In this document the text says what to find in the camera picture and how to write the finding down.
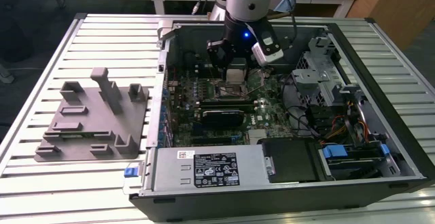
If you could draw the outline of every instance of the orange wire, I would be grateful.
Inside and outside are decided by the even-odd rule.
[[[332,128],[330,128],[330,131],[333,131],[333,128],[334,128],[334,121],[337,120],[337,118],[341,118],[344,116],[334,116],[333,120],[332,120]]]
[[[361,128],[364,130],[364,140],[368,143],[368,126],[364,121],[357,121],[361,124]]]

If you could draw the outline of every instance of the table leg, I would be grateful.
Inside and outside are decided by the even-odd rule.
[[[151,0],[154,2],[155,14],[163,14],[163,0]]]
[[[352,7],[354,0],[342,0],[341,4],[337,7],[337,10],[334,11],[333,17],[334,18],[345,18],[346,13]]]

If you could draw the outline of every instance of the connector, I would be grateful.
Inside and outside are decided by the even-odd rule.
[[[193,9],[191,9],[191,15],[195,14],[195,12],[198,10],[198,5],[199,5],[199,2],[195,2],[194,6],[193,6]]]

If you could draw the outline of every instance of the white label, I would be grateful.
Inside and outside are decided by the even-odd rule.
[[[194,155],[194,150],[175,152],[177,159],[193,159],[193,155]]]

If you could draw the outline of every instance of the slotted aluminum plate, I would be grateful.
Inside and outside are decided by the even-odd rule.
[[[151,223],[122,192],[123,168],[143,160],[42,162],[34,149],[59,103],[63,81],[87,79],[91,67],[107,67],[117,86],[139,83],[153,94],[158,49],[158,20],[203,17],[99,15],[74,20],[54,52],[15,122],[0,145],[1,223]],[[430,86],[374,24],[362,19],[298,18],[297,22],[334,22],[370,71],[429,158],[435,159],[435,96]],[[344,71],[350,81],[349,69]],[[142,135],[147,134],[149,116]],[[139,182],[130,184],[131,189]],[[364,208],[226,218],[189,223],[422,223],[430,222],[435,190],[394,195]]]

